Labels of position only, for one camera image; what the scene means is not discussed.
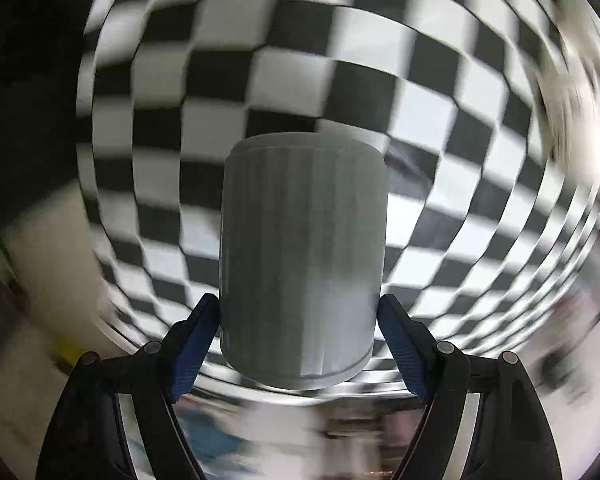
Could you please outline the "grey ceramic mug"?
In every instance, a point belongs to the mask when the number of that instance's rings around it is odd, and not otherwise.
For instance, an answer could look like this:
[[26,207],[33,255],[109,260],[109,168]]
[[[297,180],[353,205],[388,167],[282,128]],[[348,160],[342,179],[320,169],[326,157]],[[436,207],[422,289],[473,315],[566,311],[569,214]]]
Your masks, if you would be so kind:
[[387,168],[370,144],[307,132],[237,143],[224,168],[220,241],[230,366],[287,390],[337,385],[366,367],[387,210]]

